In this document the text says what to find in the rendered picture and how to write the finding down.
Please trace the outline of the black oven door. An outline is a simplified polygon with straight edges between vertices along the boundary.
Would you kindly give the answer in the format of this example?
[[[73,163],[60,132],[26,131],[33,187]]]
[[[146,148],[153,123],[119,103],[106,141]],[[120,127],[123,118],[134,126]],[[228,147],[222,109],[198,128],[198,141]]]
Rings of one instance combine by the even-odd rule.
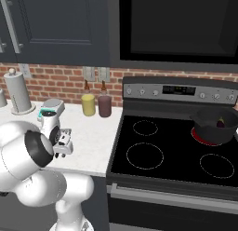
[[[238,231],[238,214],[113,198],[110,231]]]

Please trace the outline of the dark red vinegar bottle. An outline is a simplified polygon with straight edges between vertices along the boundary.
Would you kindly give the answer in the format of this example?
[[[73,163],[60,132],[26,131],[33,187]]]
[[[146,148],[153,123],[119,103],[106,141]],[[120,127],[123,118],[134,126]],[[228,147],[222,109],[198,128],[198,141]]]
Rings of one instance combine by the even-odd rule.
[[[112,97],[107,93],[105,82],[102,82],[101,92],[98,96],[99,115],[109,117],[112,114]]]

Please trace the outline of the black microwave oven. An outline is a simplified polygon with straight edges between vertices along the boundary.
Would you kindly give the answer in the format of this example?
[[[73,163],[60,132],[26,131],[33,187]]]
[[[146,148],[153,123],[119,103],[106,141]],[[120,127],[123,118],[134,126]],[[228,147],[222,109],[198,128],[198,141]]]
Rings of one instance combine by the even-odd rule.
[[[238,0],[108,0],[112,67],[238,74]]]

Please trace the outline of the grey kitchen scale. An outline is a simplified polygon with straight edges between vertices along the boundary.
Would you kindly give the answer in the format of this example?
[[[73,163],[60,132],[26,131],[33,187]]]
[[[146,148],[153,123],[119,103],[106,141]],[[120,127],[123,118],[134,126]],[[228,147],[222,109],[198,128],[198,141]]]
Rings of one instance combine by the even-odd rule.
[[[44,111],[54,111],[60,116],[65,110],[64,101],[60,99],[48,99],[44,101],[41,109]]]

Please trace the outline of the white paper towel roll holder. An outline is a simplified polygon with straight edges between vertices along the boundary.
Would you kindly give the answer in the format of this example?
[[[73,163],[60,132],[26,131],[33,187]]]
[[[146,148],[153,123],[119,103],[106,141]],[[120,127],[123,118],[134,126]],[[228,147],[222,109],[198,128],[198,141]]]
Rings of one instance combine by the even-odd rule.
[[[12,101],[11,113],[15,116],[22,116],[32,112],[35,109],[35,104],[30,101],[23,73],[10,68],[4,74],[4,79]]]

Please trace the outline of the dark grey pot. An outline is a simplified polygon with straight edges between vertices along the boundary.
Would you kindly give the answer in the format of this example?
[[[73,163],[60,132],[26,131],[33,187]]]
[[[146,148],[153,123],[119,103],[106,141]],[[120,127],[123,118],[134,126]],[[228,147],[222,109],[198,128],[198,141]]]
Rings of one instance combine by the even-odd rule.
[[[217,122],[224,119],[225,127],[218,128]],[[206,142],[228,143],[238,129],[238,111],[232,107],[203,107],[190,116],[196,134]]]

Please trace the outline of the black and steel stove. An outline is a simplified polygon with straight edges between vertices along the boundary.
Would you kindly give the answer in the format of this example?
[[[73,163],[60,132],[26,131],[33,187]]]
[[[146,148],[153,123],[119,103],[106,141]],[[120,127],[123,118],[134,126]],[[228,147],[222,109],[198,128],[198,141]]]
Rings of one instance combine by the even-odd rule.
[[[233,94],[231,102],[228,96]],[[123,112],[106,172],[116,183],[155,192],[238,202],[238,129],[228,143],[201,139],[190,116],[203,107],[232,107],[238,84],[182,77],[123,80]]]

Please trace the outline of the dark base cupboard front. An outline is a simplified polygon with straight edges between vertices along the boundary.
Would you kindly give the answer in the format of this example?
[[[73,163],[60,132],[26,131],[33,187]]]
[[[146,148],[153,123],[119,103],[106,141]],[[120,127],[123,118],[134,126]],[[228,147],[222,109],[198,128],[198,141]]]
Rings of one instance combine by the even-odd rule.
[[[95,231],[110,231],[105,179],[92,179],[94,192],[82,203],[82,210]],[[0,231],[49,231],[56,221],[54,204],[32,208],[22,205],[13,193],[0,197]]]

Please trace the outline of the yellow oil bottle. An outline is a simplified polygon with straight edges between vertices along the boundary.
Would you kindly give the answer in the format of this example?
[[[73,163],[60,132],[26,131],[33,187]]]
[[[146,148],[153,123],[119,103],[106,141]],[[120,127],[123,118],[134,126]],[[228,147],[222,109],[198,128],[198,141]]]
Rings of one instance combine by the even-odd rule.
[[[96,113],[95,96],[90,92],[87,81],[85,81],[85,89],[81,101],[84,115],[93,116]]]

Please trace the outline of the grey wall outlet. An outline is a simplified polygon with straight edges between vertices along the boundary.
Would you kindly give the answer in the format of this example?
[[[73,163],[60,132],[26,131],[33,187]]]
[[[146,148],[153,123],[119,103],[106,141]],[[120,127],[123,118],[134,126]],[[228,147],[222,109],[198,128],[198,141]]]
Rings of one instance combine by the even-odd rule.
[[[84,73],[84,80],[87,80],[89,82],[95,81],[95,68],[94,67],[84,66],[83,73]]]
[[[110,81],[110,68],[109,67],[99,67],[98,68],[98,74],[99,74],[99,82]]]
[[[30,71],[30,67],[29,67],[28,64],[20,63],[19,64],[19,68],[20,68],[20,71],[23,73],[23,76],[25,78],[31,78],[32,77],[32,74],[31,74],[31,71]]]

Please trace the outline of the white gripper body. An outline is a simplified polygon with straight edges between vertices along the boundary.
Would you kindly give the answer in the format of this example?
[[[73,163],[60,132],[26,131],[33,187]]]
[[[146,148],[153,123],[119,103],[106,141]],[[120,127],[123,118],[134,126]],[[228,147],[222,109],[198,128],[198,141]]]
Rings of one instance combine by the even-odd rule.
[[[67,144],[61,145],[56,144],[53,147],[55,158],[58,157],[66,157],[67,155],[71,155],[73,153],[73,142],[69,141]]]

